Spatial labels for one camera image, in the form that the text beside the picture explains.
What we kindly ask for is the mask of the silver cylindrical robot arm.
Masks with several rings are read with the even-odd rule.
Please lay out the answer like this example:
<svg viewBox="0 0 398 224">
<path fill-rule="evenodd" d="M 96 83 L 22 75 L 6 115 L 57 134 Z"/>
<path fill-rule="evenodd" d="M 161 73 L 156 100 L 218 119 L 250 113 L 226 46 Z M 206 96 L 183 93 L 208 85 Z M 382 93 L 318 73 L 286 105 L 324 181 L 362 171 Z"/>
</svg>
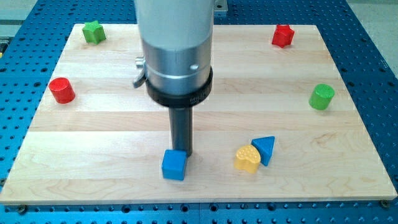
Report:
<svg viewBox="0 0 398 224">
<path fill-rule="evenodd" d="M 135 0 L 147 92 L 158 104 L 188 108 L 211 91 L 213 0 Z"/>
</svg>

